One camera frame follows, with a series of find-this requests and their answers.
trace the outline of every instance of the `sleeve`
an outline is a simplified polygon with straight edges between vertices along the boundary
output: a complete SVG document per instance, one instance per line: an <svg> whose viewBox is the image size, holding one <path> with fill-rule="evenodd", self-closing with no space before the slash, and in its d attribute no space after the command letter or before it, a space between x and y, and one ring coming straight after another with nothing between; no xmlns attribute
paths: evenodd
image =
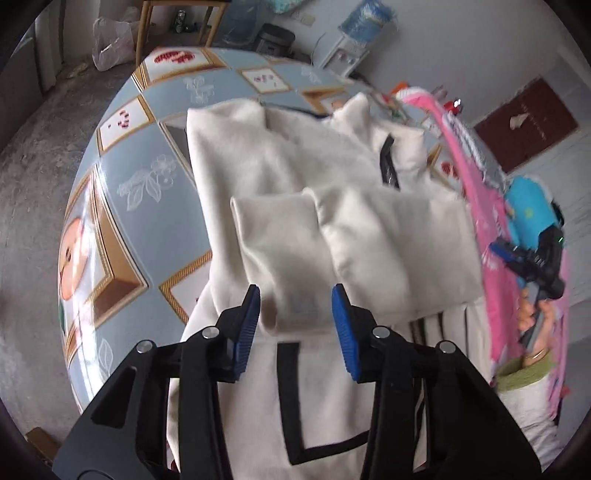
<svg viewBox="0 0 591 480"><path fill-rule="evenodd" d="M546 354L530 367L520 367L519 358L502 366L497 372L496 389L545 470L562 450L548 413L552 355Z"/></svg>

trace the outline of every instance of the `green cuff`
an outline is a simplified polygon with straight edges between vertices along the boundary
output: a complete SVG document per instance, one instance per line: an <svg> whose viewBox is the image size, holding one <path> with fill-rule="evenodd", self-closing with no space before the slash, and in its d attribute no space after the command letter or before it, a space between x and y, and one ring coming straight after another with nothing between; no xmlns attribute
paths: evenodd
<svg viewBox="0 0 591 480"><path fill-rule="evenodd" d="M521 358L514 358L497 370L497 392L506 392L531 385L548 375L554 365L551 352L546 353L542 360L529 367L521 368L521 361Z"/></svg>

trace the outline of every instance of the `stool leg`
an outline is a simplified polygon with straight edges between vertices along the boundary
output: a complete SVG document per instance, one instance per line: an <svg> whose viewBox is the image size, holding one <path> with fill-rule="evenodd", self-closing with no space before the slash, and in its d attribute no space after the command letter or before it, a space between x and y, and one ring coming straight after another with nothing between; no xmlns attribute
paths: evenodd
<svg viewBox="0 0 591 480"><path fill-rule="evenodd" d="M138 43L135 46L135 67L142 62L142 51L144 49L145 36L148 31L148 14L151 13L152 2L142 4L142 15L139 18Z"/></svg>
<svg viewBox="0 0 591 480"><path fill-rule="evenodd" d="M209 22L209 18L212 16L213 7L207 7L207 11L205 12L205 17L203 18L203 23L201 24L201 28L199 29L199 33L197 34L197 46L201 45L201 41L203 40L203 35L207 30L207 22Z"/></svg>
<svg viewBox="0 0 591 480"><path fill-rule="evenodd" d="M220 26L220 22L222 21L223 13L226 11L226 8L228 8L228 4L223 4L223 5L221 5L220 7L217 8L216 18L213 21L212 29L209 32L209 36L207 37L207 42L205 43L205 46L206 47L211 47L212 46L213 39L216 36L217 29Z"/></svg>

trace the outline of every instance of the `bracelet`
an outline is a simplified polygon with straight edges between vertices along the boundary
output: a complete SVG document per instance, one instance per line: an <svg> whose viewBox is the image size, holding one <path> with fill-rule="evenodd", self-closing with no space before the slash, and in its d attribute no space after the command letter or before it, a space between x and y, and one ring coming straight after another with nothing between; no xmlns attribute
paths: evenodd
<svg viewBox="0 0 591 480"><path fill-rule="evenodd" d="M528 354L525 357L528 360L536 360L540 355L542 355L542 353L545 355L548 352L548 350L546 348L542 348L542 350L540 350L538 353L536 353L535 355L532 354Z"/></svg>

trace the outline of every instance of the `wooden stool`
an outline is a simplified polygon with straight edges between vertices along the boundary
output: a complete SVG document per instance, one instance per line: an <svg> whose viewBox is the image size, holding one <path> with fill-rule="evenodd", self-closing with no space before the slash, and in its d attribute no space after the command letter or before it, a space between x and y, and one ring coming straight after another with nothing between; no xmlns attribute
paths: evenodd
<svg viewBox="0 0 591 480"><path fill-rule="evenodd" d="M179 6L190 6L192 7L207 7L207 11L205 13L205 18L203 19L203 24L201 28L199 28L199 32L197 33L197 45L201 43L203 39L203 34L207 29L207 22L209 18L212 16L212 12L214 7L217 7L217 15L216 18L213 20L212 29L207 36L207 41L205 42L206 47L210 47L213 39L216 36L217 29L220 26L220 22L222 21L222 17L228 4L232 0L217 0L217 1L210 1L210 0L144 0L142 5L142 15L139 19L139 29L138 29L138 44L135 48L135 66L138 67L139 64L142 62L142 51L144 49L144 44L146 42L146 36L148 33L148 26L150 25L150 18L152 17L152 9L154 5L179 5Z"/></svg>

